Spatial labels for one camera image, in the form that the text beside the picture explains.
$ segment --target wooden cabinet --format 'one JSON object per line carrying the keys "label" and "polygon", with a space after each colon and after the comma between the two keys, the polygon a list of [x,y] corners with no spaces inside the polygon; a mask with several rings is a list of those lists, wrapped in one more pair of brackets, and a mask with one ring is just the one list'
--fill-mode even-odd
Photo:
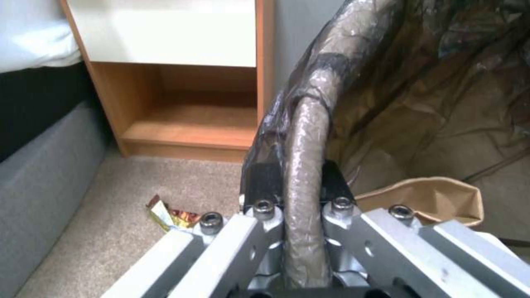
{"label": "wooden cabinet", "polygon": [[61,0],[124,156],[241,161],[272,100],[272,0]]}

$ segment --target white drawer front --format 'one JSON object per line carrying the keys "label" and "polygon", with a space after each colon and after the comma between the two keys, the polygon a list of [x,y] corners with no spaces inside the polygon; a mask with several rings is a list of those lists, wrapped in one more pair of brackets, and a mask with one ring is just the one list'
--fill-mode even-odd
{"label": "white drawer front", "polygon": [[256,66],[254,0],[68,0],[90,61]]}

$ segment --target wrapped tube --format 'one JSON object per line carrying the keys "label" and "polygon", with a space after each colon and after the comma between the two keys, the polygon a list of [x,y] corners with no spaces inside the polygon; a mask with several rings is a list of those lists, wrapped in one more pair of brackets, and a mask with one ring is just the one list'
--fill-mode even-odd
{"label": "wrapped tube", "polygon": [[319,204],[330,116],[349,81],[344,78],[358,76],[401,7],[400,1],[347,1],[315,43],[320,48],[314,52],[326,63],[317,58],[309,72],[307,95],[297,105],[287,137],[285,272],[290,286],[331,284]]}

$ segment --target beige carpet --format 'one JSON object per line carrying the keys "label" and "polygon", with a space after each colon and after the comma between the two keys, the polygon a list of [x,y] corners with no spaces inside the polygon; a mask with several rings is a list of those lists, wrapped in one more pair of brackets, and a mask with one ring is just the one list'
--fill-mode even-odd
{"label": "beige carpet", "polygon": [[164,234],[145,210],[155,194],[174,208],[232,215],[240,172],[237,163],[123,159],[110,148],[70,224],[17,297],[99,297]]}

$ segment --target bolt head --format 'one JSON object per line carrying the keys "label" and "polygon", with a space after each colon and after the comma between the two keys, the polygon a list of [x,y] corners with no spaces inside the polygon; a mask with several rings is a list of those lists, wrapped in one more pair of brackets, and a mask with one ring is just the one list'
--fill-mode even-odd
{"label": "bolt head", "polygon": [[337,197],[331,201],[331,211],[338,217],[353,215],[354,203],[347,197]]}
{"label": "bolt head", "polygon": [[274,217],[274,204],[271,200],[258,200],[252,206],[254,217],[259,221],[267,221]]}
{"label": "bolt head", "polygon": [[199,224],[204,235],[215,235],[223,228],[223,216],[218,212],[204,213]]}
{"label": "bolt head", "polygon": [[408,206],[397,204],[388,208],[388,213],[400,221],[408,221],[414,218],[414,211]]}

